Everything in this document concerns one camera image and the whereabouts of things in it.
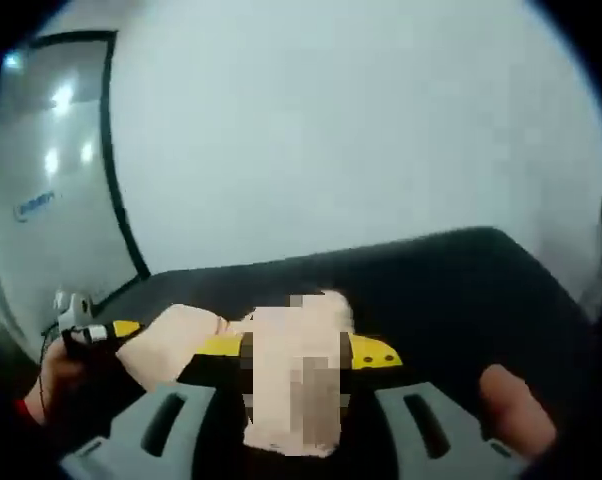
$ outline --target hand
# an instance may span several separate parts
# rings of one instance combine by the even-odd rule
[[[529,459],[552,444],[554,424],[522,379],[501,365],[490,365],[479,385],[499,440]]]
[[[85,377],[84,365],[68,357],[63,340],[54,340],[41,362],[39,378],[24,398],[24,402],[32,418],[40,425],[45,425],[63,398],[76,388]]]

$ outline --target yellow tool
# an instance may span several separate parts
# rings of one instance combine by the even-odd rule
[[[115,320],[112,322],[112,325],[114,327],[114,335],[117,338],[127,337],[141,329],[141,324],[132,320]]]
[[[388,344],[373,338],[348,334],[352,351],[352,369],[386,368],[403,365],[399,354]],[[238,357],[243,334],[215,335],[197,350],[197,355]]]

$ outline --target ceiling light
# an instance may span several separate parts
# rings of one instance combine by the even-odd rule
[[[55,92],[51,100],[57,115],[64,115],[68,112],[73,96],[74,90],[70,85],[64,85]]]
[[[59,153],[56,148],[51,148],[45,156],[45,171],[54,175],[59,169]]]
[[[92,161],[92,157],[94,156],[94,148],[92,147],[91,142],[86,142],[81,148],[81,161],[83,163],[90,163]]]
[[[21,55],[16,52],[8,53],[3,58],[3,66],[10,70],[21,70]]]

